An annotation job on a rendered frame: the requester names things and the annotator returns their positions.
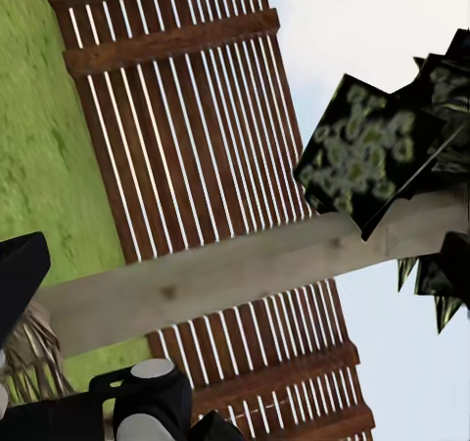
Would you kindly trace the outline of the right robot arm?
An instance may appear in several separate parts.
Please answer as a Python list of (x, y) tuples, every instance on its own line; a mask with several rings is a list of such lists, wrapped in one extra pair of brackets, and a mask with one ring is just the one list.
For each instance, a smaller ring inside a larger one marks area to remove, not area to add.
[[(0, 370), (5, 367), (0, 349)], [(121, 386), (110, 384), (123, 380)], [(0, 383), (0, 441), (105, 441), (102, 405), (116, 398), (115, 441), (246, 441), (242, 431), (211, 410), (191, 426), (193, 384), (166, 357), (100, 374), (86, 393), (19, 402), (9, 407)]]

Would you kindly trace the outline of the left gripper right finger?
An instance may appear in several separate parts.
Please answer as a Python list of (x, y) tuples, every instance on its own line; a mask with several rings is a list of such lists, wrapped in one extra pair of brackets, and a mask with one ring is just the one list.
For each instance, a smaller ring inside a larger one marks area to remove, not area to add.
[(449, 231), (441, 249), (439, 265), (470, 310), (470, 235)]

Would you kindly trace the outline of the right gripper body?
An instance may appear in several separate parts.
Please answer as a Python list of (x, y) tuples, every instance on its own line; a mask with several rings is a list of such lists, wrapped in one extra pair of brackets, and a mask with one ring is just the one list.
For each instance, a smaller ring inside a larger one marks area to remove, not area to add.
[(53, 401), (19, 402), (0, 420), (0, 441), (52, 441)]

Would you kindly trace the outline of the wicker basket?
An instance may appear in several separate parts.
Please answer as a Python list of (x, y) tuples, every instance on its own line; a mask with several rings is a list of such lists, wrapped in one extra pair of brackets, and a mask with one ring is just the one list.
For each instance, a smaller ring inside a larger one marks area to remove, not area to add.
[[(34, 333), (40, 343), (44, 358), (38, 358), (29, 330)], [(44, 364), (49, 366), (57, 392), (57, 399), (75, 395), (74, 389), (67, 380), (57, 332), (47, 311), (30, 301), (19, 319), (18, 325), (13, 328), (13, 335), (28, 350), (28, 353), (32, 356), (32, 362), (24, 363), (19, 351), (13, 346), (12, 339), (8, 339), (1, 348), (6, 357), (4, 361), (6, 368), (0, 370), (0, 383), (8, 392), (9, 407), (14, 408), (18, 405), (18, 396), (21, 402), (26, 404), (31, 404), (35, 400), (45, 400), (47, 397), (53, 402), (56, 400), (43, 369)], [(36, 389), (28, 375), (30, 368), (35, 369), (38, 389)], [(105, 441), (115, 441), (114, 419), (107, 414), (103, 414), (103, 417)]]

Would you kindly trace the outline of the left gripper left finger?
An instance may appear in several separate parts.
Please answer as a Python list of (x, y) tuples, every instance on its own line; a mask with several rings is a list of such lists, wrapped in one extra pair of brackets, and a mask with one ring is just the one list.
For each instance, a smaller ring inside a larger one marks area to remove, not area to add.
[(0, 241), (0, 349), (51, 268), (41, 231)]

